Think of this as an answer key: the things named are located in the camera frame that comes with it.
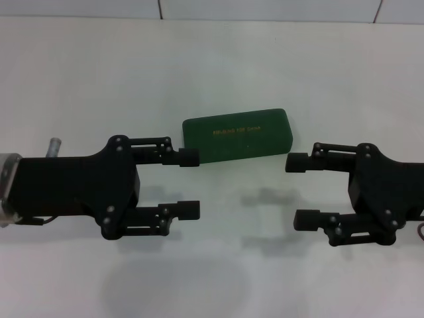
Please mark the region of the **silver left gripper connector post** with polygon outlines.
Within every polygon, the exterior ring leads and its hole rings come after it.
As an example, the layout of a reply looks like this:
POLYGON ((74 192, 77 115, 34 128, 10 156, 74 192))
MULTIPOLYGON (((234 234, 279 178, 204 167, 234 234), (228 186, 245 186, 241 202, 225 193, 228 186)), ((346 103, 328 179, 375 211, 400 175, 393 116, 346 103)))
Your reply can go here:
POLYGON ((61 145, 62 145, 62 141, 59 138, 56 138, 56 137, 51 138, 49 145, 48 145, 46 157, 47 158, 57 158, 61 145))

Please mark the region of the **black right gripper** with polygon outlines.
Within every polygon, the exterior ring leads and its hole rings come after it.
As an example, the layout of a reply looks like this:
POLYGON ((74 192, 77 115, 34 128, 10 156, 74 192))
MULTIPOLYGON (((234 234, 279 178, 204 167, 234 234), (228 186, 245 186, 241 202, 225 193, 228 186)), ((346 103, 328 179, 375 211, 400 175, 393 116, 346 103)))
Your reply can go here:
POLYGON ((354 210, 363 215, 298 209, 293 220, 296 231, 323 229, 333 247, 389 246, 408 221, 424 221, 424 163, 392 160, 373 144, 316 142, 311 155, 290 152, 285 170, 350 172, 348 194, 354 210))

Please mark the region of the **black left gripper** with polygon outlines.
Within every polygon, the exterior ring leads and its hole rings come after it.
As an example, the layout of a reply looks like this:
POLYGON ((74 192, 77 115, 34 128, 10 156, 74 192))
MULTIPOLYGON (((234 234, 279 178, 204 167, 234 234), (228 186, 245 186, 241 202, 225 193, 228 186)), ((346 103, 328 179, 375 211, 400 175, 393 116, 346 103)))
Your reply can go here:
POLYGON ((129 138, 113 136, 98 153, 82 157, 22 158, 7 198, 21 225, 42 217, 94 218, 105 239, 136 205, 140 181, 129 138))

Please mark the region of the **green glasses case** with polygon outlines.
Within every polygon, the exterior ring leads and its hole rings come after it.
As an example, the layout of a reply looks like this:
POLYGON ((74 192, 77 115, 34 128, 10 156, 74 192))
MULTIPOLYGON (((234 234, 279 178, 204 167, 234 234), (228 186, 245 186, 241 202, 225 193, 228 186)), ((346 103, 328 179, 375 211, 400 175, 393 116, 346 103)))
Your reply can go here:
POLYGON ((186 119, 185 148, 196 148, 202 164, 287 154, 293 134, 284 109, 265 109, 186 119))

